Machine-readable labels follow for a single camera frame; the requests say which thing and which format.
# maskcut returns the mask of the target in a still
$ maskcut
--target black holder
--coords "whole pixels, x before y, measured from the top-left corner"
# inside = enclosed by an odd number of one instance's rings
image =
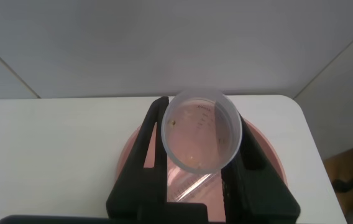
[[[165,96],[150,106],[106,202],[109,220],[11,216],[0,223],[209,223],[206,205],[167,202],[167,154],[160,134],[167,106]],[[155,164],[144,168],[155,123]],[[226,223],[295,223],[300,206],[242,118],[241,123],[239,152],[221,171]]]

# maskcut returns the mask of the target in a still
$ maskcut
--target white table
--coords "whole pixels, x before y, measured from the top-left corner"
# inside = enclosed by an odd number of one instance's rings
[[[0,219],[107,217],[120,152],[155,99],[0,100]],[[230,99],[277,151],[298,223],[345,223],[301,108],[278,95]]]

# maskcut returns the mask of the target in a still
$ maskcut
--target measuring cup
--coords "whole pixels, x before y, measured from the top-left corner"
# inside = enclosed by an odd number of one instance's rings
[[[162,142],[174,164],[194,174],[215,173],[228,164],[242,139],[240,114],[220,91],[185,90],[165,110]]]

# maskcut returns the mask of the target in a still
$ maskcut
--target clear plastic cup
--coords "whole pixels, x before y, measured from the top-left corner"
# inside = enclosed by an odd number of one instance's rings
[[[240,114],[220,91],[185,90],[165,110],[161,135],[174,164],[194,174],[215,173],[239,150]]]

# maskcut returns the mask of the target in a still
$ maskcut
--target pink bowl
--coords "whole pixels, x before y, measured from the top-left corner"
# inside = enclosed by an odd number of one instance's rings
[[[276,151],[273,146],[269,143],[267,138],[250,122],[245,119],[251,133],[254,135],[254,138],[259,143],[260,147],[264,151],[270,163],[273,165],[280,178],[287,185],[287,178],[284,173],[284,169],[280,159],[277,156]],[[132,133],[131,137],[127,140],[126,145],[124,146],[119,162],[117,164],[117,175],[116,178],[119,177],[119,174],[126,163],[128,155],[132,149],[132,146],[135,143],[136,137],[138,135],[140,126]],[[156,139],[156,125],[152,133],[152,137],[150,139],[149,148],[146,155],[145,165],[144,167],[153,167],[154,166],[154,153],[155,153],[155,139]],[[223,196],[222,196],[222,180],[220,175],[216,177],[214,180],[214,187],[212,187],[209,191],[206,191],[204,195],[201,197],[193,197],[189,200],[192,203],[204,203],[207,205],[208,210],[208,219],[211,222],[224,222],[225,221],[225,213],[223,207]]]

